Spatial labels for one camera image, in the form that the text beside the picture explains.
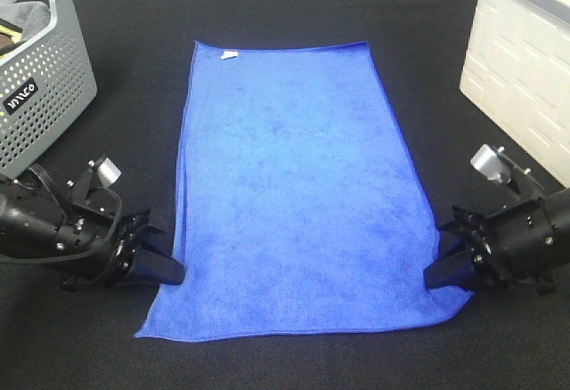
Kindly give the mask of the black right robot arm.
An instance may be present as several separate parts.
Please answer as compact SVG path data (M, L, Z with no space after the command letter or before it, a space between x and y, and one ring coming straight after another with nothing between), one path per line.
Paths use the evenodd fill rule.
M425 269L426 288L556 291L551 272L569 262L569 190L546 194L530 169L488 144L470 164L489 182L508 189L516 202L488 215L454 207L453 219L438 230L457 241Z

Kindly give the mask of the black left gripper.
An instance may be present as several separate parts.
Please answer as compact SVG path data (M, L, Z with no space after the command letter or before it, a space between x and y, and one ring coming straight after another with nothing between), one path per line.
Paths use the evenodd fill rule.
M149 234L167 233L162 215L152 207L125 213L120 196L111 186L102 187L94 171L98 159L88 163L64 195L69 208L66 224L73 229L74 245L69 248L69 259L56 266L62 272L61 289L181 285L185 278L181 263L141 248Z

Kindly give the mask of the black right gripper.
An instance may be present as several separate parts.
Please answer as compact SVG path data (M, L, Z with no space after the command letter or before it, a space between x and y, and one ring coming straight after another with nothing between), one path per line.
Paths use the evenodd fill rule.
M557 194L545 191L502 147L494 149L511 171L509 184L496 184L516 203L487 215L454 207L453 220L438 227L439 259L424 270L425 287L519 286L550 294L557 290L551 273L557 266Z

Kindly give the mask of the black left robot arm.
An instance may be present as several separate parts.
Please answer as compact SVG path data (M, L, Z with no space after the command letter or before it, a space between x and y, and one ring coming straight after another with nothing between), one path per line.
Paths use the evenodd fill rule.
M60 272L61 288L183 283L183 265L159 248L151 210L127 215L111 189L121 172L106 156L90 161L66 191L38 164L1 178L1 261Z

